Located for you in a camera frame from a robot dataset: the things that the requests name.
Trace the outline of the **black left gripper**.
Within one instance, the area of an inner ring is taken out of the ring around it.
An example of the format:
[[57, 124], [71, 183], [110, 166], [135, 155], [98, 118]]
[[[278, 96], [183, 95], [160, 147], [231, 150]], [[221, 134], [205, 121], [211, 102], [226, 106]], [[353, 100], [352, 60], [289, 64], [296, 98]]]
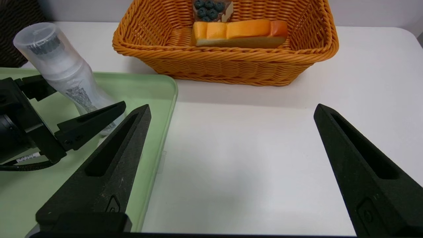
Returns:
[[66, 151], [80, 149], [106, 129], [126, 109], [126, 103], [120, 101], [57, 124], [59, 131], [53, 135], [30, 99], [41, 101], [56, 92], [41, 74], [1, 80], [1, 162], [37, 148], [48, 161], [55, 164], [66, 156]]

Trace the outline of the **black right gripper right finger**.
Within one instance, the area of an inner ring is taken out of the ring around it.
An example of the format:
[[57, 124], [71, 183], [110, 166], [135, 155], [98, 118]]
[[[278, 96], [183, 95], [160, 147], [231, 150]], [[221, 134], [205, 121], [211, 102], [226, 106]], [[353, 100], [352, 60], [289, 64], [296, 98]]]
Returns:
[[356, 235], [421, 237], [422, 186], [334, 109], [313, 118]]

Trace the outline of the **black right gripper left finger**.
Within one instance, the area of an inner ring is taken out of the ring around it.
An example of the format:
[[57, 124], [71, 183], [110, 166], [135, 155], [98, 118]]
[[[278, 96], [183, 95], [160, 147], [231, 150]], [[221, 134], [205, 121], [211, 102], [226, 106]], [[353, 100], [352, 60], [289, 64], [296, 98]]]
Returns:
[[148, 104], [134, 109], [37, 211], [40, 231], [129, 232], [126, 208], [150, 122]]

